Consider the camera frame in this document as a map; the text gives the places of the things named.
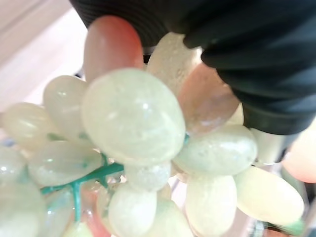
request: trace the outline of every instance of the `turquoise grape stem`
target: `turquoise grape stem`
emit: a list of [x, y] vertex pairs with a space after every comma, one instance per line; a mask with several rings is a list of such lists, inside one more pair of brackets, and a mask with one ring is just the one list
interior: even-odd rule
[[124, 170], [124, 166], [121, 164], [113, 163], [110, 165], [102, 166], [91, 173], [74, 180], [68, 184], [65, 185], [59, 185], [59, 186], [53, 186], [53, 187], [44, 187], [40, 191], [43, 195], [49, 194], [54, 191], [61, 190], [65, 188], [66, 186], [71, 186], [73, 189], [73, 195], [74, 195], [74, 204], [75, 204], [75, 221], [78, 222], [81, 220], [81, 196], [80, 196], [80, 186], [81, 183], [91, 180], [91, 179], [97, 179], [97, 180], [103, 180], [101, 184], [105, 187], [107, 187], [107, 183], [105, 182], [105, 176], [114, 174], [120, 171]]
[[81, 192], [80, 183], [72, 183], [74, 203], [75, 203], [75, 222], [81, 220]]

